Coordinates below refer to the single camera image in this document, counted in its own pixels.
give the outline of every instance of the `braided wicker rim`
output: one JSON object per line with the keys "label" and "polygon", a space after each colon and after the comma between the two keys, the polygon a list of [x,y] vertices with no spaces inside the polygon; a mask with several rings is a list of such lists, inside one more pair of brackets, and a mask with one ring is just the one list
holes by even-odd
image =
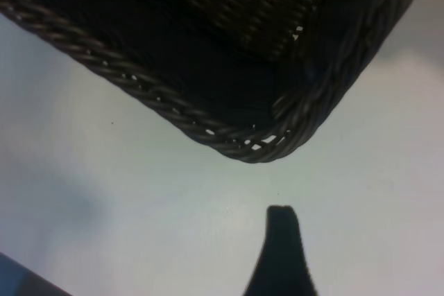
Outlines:
{"label": "braided wicker rim", "polygon": [[111,49],[93,34],[36,0],[0,0],[0,12],[117,85],[198,143],[210,146],[227,157],[258,163],[287,156],[315,133],[410,2],[375,0],[378,6],[370,6],[359,24],[350,27],[351,34],[347,36],[351,37],[343,40],[343,45],[347,46],[344,49],[350,48],[351,39],[358,41],[352,46],[351,55],[340,64],[332,64],[324,81],[312,87],[273,128],[261,131],[256,131],[255,126],[237,128],[212,118],[199,106],[186,101],[155,73],[131,62],[124,54]]}

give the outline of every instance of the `dark brown wicker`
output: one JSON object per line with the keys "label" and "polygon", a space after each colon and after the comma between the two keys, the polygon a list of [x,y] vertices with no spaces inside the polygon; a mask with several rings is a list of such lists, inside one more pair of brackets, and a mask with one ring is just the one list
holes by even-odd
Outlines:
{"label": "dark brown wicker", "polygon": [[[0,0],[0,11],[193,140],[230,158],[257,163],[285,157],[313,135],[411,1],[162,0],[157,10],[173,3],[172,16],[183,31],[196,32],[221,54],[233,54],[230,59],[235,62],[240,59],[274,73],[264,76],[275,84],[269,90],[255,87],[252,76],[249,87],[242,74],[227,73],[227,86],[237,88],[232,90],[233,101],[241,101],[241,106],[230,102],[229,89],[208,89],[211,80],[201,87],[202,77],[166,75],[155,62],[144,62],[147,57],[137,57],[124,32],[114,34],[112,25],[108,31],[93,25],[81,2],[75,15],[54,0]],[[224,78],[215,80],[219,84]],[[187,88],[182,89],[179,81]],[[213,101],[213,95],[222,97]]]}

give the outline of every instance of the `woven wicker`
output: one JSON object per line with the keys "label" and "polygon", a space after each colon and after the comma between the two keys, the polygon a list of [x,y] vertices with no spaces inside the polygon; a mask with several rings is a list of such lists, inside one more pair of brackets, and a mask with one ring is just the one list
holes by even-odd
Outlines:
{"label": "woven wicker", "polygon": [[248,163],[304,144],[412,0],[0,0],[0,11]]}

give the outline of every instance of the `white surface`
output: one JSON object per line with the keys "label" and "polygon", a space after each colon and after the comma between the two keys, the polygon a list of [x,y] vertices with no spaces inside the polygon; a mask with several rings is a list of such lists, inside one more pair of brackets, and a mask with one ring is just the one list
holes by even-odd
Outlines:
{"label": "white surface", "polygon": [[0,252],[74,295],[241,295],[290,204],[320,295],[444,295],[443,22],[416,0],[314,138],[251,166],[0,18]]}

